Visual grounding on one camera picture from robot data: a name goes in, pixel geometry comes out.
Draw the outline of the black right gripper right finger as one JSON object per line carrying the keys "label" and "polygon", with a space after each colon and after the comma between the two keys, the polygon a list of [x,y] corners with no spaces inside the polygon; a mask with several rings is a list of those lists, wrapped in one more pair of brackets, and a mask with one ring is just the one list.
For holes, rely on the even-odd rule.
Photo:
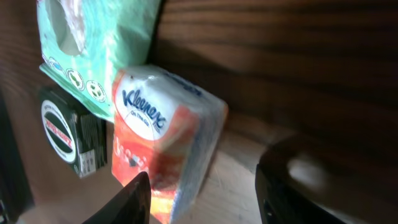
{"label": "black right gripper right finger", "polygon": [[301,134],[256,167],[263,223],[397,223],[397,153]]}

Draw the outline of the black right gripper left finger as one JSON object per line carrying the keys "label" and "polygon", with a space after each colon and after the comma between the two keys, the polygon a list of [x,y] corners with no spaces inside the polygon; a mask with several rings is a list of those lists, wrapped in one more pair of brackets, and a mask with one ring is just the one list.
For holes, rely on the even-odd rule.
{"label": "black right gripper left finger", "polygon": [[140,172],[83,224],[149,224],[150,203],[149,176]]}

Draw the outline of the orange tissue pack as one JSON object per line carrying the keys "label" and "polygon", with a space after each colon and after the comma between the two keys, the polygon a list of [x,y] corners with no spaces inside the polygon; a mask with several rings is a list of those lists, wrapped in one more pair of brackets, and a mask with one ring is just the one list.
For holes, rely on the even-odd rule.
{"label": "orange tissue pack", "polygon": [[113,83],[111,172],[127,185],[149,176],[150,213],[172,223],[198,195],[228,115],[225,101],[153,65],[120,70]]}

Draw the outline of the green Zam-Buk box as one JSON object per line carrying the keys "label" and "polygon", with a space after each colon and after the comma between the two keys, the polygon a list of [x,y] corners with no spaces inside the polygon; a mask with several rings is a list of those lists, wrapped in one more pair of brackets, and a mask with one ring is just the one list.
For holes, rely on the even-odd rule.
{"label": "green Zam-Buk box", "polygon": [[49,144],[79,176],[107,164],[106,122],[59,86],[39,91],[42,123]]}

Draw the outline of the teal wet wipes pack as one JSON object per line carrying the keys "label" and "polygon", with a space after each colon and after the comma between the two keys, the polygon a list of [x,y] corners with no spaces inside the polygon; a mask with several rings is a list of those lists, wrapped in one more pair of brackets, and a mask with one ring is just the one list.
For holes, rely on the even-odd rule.
{"label": "teal wet wipes pack", "polygon": [[146,62],[161,2],[37,1],[41,71],[112,122],[113,81],[119,69]]}

